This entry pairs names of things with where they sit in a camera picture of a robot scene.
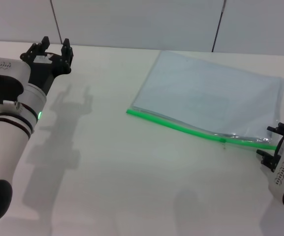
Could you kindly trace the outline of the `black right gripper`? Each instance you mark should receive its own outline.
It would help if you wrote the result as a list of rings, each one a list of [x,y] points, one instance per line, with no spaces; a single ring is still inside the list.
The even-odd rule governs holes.
[[[279,122],[277,127],[268,126],[267,130],[272,133],[279,134],[283,137],[280,139],[274,155],[271,155],[260,149],[258,149],[256,153],[262,157],[262,165],[269,168],[271,171],[275,171],[279,162],[279,157],[281,157],[284,152],[284,123]]]

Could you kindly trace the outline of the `clear green-zipper document bag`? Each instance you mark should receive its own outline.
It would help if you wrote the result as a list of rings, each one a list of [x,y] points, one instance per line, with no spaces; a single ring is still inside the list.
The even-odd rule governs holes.
[[[284,78],[159,53],[127,113],[203,139],[274,150]]]

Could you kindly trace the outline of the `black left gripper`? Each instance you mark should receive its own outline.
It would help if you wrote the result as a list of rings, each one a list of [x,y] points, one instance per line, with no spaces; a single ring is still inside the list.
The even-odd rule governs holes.
[[[20,55],[22,61],[32,62],[30,64],[31,74],[29,83],[37,86],[45,95],[48,94],[56,77],[71,72],[71,63],[73,59],[73,50],[69,39],[66,38],[61,48],[61,56],[53,54],[49,59],[51,63],[34,62],[38,56],[47,55],[46,50],[49,46],[49,37],[45,36],[40,43],[33,43],[25,53]]]

